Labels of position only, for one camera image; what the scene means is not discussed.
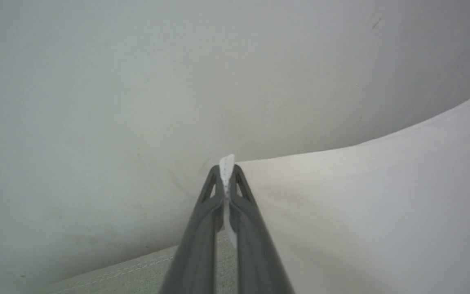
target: gray wall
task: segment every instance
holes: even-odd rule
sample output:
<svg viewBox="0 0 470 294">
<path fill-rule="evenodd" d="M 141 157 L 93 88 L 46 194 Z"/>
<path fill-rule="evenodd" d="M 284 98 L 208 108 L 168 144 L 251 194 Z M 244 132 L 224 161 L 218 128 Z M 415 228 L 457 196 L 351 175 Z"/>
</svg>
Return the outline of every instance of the gray wall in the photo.
<svg viewBox="0 0 470 294">
<path fill-rule="evenodd" d="M 210 166 L 470 98 L 466 0 L 0 0 L 0 292 L 175 244 Z"/>
</svg>

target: white fabric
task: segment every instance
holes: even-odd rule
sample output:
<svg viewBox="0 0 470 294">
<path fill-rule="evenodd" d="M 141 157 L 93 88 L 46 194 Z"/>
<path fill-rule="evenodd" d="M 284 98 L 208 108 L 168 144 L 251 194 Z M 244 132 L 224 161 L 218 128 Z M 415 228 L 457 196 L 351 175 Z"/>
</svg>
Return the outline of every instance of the white fabric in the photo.
<svg viewBox="0 0 470 294">
<path fill-rule="evenodd" d="M 470 294 L 470 100 L 354 147 L 239 165 L 297 293 Z"/>
<path fill-rule="evenodd" d="M 220 159 L 219 162 L 219 169 L 220 169 L 220 179 L 222 180 L 223 188 L 224 188 L 224 227 L 226 228 L 226 232 L 228 233 L 228 237 L 230 238 L 231 244 L 236 249 L 237 248 L 237 235 L 230 224 L 230 179 L 231 174 L 233 174 L 233 166 L 235 166 L 235 156 L 230 154 L 229 156 L 225 156 Z"/>
</svg>

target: stitched seam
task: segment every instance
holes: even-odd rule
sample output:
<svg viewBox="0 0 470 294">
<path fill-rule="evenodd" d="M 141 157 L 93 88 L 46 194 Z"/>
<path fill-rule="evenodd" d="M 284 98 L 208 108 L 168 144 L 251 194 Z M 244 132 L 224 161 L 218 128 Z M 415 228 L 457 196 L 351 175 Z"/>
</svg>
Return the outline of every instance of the stitched seam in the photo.
<svg viewBox="0 0 470 294">
<path fill-rule="evenodd" d="M 218 240 L 217 243 L 220 243 L 220 242 L 226 241 L 226 240 L 228 240 L 228 238 L 223 238 L 223 239 Z M 163 255 L 163 256 L 159 256 L 157 259 L 160 259 L 160 258 L 162 258 L 162 257 L 166 257 L 166 256 L 168 256 L 168 255 L 169 255 L 169 254 Z M 167 261 L 168 259 L 172 259 L 172 258 L 173 258 L 173 256 L 172 256 L 172 257 L 165 258 L 165 259 L 162 259 L 162 260 L 159 260 L 158 262 L 154 262 L 154 263 L 147 264 L 147 265 L 146 265 L 146 263 L 148 263 L 148 262 L 143 262 L 143 263 L 139 263 L 139 264 L 136 264 L 136 265 L 132 265 L 132 266 L 128 266 L 128 267 L 125 267 L 125 268 L 121 268 L 121 269 L 118 269 L 118 270 L 114 270 L 113 272 L 109 272 L 109 273 L 104 274 L 104 275 L 100 275 L 100 276 L 97 276 L 97 277 L 93 277 L 93 278 L 90 278 L 90 279 L 86 279 L 86 280 L 84 280 L 84 281 L 81 281 L 81 282 L 80 282 L 80 283 L 81 283 L 80 285 L 79 285 L 78 283 L 76 283 L 75 286 L 73 286 L 73 287 L 71 287 L 71 288 L 61 289 L 61 290 L 58 290 L 57 292 L 50 292 L 50 294 L 61 294 L 61 293 L 68 292 L 68 291 L 73 290 L 73 289 L 76 289 L 76 288 L 88 286 L 88 285 L 90 285 L 90 284 L 92 284 L 92 283 L 99 283 L 99 282 L 102 282 L 102 281 L 106 281 L 106 280 L 108 280 L 108 279 L 112 279 L 112 278 L 119 277 L 119 276 L 122 276 L 122 275 L 125 275 L 125 274 L 129 274 L 130 272 L 133 272 L 133 271 L 136 271 L 136 270 L 141 270 L 141 269 L 146 268 L 146 267 L 148 267 L 148 266 L 151 266 L 151 265 L 154 265 L 154 264 L 158 264 L 158 263 L 160 263 L 160 262 Z M 129 268 L 133 268 L 133 267 L 136 267 L 136 266 L 140 266 L 140 267 L 131 269 L 131 270 L 129 270 L 128 272 L 121 272 L 121 271 L 123 271 L 123 270 L 128 270 Z"/>
</svg>

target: wall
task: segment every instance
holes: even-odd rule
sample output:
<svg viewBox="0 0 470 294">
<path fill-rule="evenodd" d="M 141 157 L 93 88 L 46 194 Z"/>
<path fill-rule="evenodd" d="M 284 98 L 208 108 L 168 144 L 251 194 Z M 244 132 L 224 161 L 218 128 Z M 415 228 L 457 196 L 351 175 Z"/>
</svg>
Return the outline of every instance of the wall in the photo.
<svg viewBox="0 0 470 294">
<path fill-rule="evenodd" d="M 221 156 L 470 98 L 470 1 L 0 1 L 0 292 L 175 244 Z"/>
</svg>

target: gray fabric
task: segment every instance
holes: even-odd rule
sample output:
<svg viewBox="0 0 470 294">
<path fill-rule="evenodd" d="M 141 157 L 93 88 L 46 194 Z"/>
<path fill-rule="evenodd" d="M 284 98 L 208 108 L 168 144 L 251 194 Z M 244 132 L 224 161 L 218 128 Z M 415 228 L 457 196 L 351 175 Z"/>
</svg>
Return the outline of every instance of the gray fabric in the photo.
<svg viewBox="0 0 470 294">
<path fill-rule="evenodd" d="M 88 272 L 38 294 L 157 293 L 177 246 Z M 224 231 L 217 238 L 217 293 L 237 292 L 236 252 Z"/>
</svg>

